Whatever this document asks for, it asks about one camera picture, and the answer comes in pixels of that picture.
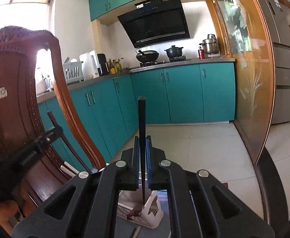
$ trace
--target refrigerator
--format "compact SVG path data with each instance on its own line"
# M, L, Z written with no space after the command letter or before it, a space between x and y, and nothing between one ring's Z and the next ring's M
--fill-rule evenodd
M290 27L278 0L258 0L273 42L275 102L272 124L290 121Z

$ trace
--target dark stick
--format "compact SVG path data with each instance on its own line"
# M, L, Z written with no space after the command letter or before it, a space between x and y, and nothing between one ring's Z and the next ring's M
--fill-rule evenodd
M142 192L143 205L145 205L145 120L146 115L146 100L145 97L138 98L138 124L140 129L140 158L141 158L141 178L142 178Z
M50 121L52 122L53 126L57 126L58 123L56 121L56 118L53 116L52 112L51 111L48 111L47 112L49 118L50 118ZM84 167L84 169L92 174L92 171L87 167L87 165L83 162L83 160L79 157L79 155L77 154L77 152L74 150L74 148L71 146L70 142L68 141L68 139L66 138L66 136L63 134L61 136L62 140L64 141L64 143L67 145L67 147L69 148L69 150L71 151L71 153L76 157L76 159L81 163L81 165Z

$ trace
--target refrigerator handle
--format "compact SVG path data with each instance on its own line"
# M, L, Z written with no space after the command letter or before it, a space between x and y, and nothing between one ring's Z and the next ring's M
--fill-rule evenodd
M271 5L271 3L270 3L269 1L268 1L268 3L269 3L269 6L271 7L271 10L272 10L273 14L276 15L276 14L275 14L275 11L274 11L274 9L273 9L273 6Z

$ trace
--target red object on refrigerator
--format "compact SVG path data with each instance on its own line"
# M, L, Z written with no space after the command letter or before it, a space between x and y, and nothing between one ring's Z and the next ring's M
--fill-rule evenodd
M198 55L199 55L199 59L204 59L204 52L203 52L203 49L201 47L199 47Z

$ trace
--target dish rack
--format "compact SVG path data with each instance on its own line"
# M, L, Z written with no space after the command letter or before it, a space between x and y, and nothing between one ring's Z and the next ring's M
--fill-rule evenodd
M67 84L83 80L82 63L82 61L67 62L62 65Z
M138 190L120 192L117 215L137 225L153 229L159 226L164 212L161 210L157 191L148 188L147 179L145 186L145 205L142 205L141 179Z

